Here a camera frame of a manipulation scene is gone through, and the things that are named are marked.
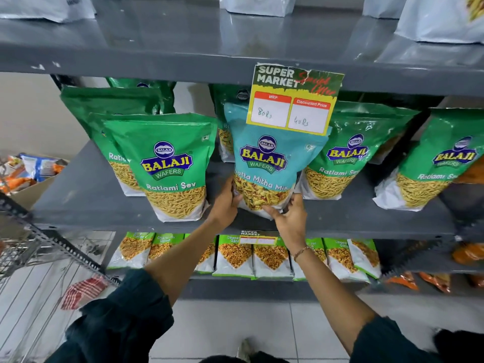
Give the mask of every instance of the dark green sleeve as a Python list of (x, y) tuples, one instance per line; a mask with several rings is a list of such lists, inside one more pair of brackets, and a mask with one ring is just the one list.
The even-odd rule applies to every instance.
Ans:
[(441, 363), (402, 335), (395, 321), (375, 317), (360, 331), (350, 363)]
[(46, 363), (148, 363), (154, 342), (173, 325), (168, 297), (144, 271), (130, 271), (105, 299), (81, 309)]

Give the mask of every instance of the shoe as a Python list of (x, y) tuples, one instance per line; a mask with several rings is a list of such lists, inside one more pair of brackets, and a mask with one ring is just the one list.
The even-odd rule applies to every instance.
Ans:
[(244, 339), (239, 345), (239, 349), (237, 350), (237, 358), (250, 363), (250, 356), (254, 354), (254, 348), (249, 341), (249, 339)]

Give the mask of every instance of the red striped cloth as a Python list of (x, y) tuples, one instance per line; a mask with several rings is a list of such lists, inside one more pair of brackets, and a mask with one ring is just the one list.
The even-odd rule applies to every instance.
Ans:
[(92, 278), (72, 284), (64, 294), (61, 309), (70, 310), (82, 307), (96, 298), (107, 288), (107, 285), (108, 282), (100, 275), (94, 275)]

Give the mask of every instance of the bracelet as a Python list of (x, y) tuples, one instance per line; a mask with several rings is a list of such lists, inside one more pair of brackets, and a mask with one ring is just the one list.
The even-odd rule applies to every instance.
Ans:
[(305, 250), (312, 250), (312, 247), (306, 246), (305, 248), (300, 249), (295, 255), (294, 255), (294, 262), (296, 262), (296, 258), (299, 257), (300, 254), (302, 254)]

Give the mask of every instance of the handwritten price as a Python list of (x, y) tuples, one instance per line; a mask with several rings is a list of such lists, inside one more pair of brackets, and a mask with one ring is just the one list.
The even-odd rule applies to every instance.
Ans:
[(262, 108), (259, 108), (259, 115), (263, 115), (267, 118), (272, 118), (272, 115), (269, 111), (264, 111)]
[(297, 116), (294, 117), (294, 123), (298, 124), (298, 125), (302, 125), (302, 126), (307, 126), (309, 123), (306, 121), (305, 118), (303, 119), (298, 119)]

